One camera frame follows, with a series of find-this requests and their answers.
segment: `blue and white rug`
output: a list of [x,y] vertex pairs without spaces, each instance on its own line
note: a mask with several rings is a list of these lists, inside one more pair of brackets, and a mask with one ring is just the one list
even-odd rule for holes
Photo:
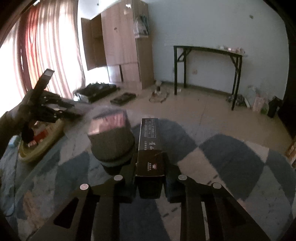
[[[98,185],[110,176],[90,151],[87,138],[92,117],[110,107],[95,106],[84,119],[65,130],[65,136],[45,155],[16,193],[16,211],[9,223],[25,240],[40,228],[69,194],[82,183]],[[141,118],[127,110],[135,139]],[[289,227],[296,215],[296,176],[286,158],[260,145],[221,135],[199,124],[160,120],[162,146],[183,174],[202,184],[220,182],[253,217],[271,240]],[[0,162],[3,184],[0,205],[10,213],[13,203],[13,167],[16,150],[7,149]],[[120,206],[123,241],[180,239],[180,204],[164,197],[136,198]]]

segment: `curtain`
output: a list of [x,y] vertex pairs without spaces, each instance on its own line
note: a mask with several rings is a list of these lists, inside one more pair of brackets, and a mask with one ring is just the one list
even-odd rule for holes
[[23,82],[30,79],[34,88],[38,78],[47,69],[55,71],[47,88],[65,98],[85,86],[81,64],[78,30],[78,0],[45,0],[22,17],[25,34],[22,55]]
[[19,21],[0,48],[0,116],[18,105],[25,96],[17,60]]

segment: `wardrobe door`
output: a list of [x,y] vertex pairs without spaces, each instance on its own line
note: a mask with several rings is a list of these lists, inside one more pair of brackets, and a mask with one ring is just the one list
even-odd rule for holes
[[140,82],[138,63],[121,66],[123,82]]
[[120,4],[117,3],[101,13],[102,32],[107,65],[123,63],[120,36]]
[[81,30],[84,55],[86,61],[87,70],[91,70],[97,67],[96,58],[94,55],[93,37],[91,32],[91,21],[86,18],[81,18]]
[[136,40],[133,33],[132,1],[122,0],[118,3],[120,8],[120,40],[122,44],[123,62],[129,64],[138,62]]
[[109,81],[111,83],[121,83],[121,73],[119,65],[108,66]]
[[102,67],[106,66],[106,56],[105,56],[105,47],[103,41],[103,32],[102,32],[102,18],[101,15],[97,15],[91,20],[91,30],[93,35],[93,46],[94,46],[94,56],[96,59],[96,66]]

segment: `cable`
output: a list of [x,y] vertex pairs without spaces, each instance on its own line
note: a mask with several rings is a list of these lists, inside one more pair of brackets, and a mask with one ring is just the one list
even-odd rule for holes
[[153,92],[151,97],[149,98],[149,102],[151,103],[162,103],[169,96],[169,92],[165,89],[162,89],[161,92]]
[[15,179],[16,179],[16,175],[17,175],[17,163],[18,163],[18,152],[17,152],[17,158],[15,160],[15,174],[14,174],[14,178],[13,178],[13,210],[12,213],[9,215],[5,215],[6,218],[11,217],[14,213],[15,213],[15,193],[16,193],[16,188],[15,188]]

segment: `red object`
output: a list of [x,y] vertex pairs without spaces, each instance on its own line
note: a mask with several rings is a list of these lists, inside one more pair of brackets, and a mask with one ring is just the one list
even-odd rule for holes
[[89,126],[88,135],[95,135],[125,125],[125,116],[123,112],[108,115],[98,119],[92,119]]
[[47,136],[48,136],[48,131],[47,131],[47,129],[44,129],[38,135],[34,136],[34,141],[36,141],[37,143],[39,143],[39,142],[41,142]]

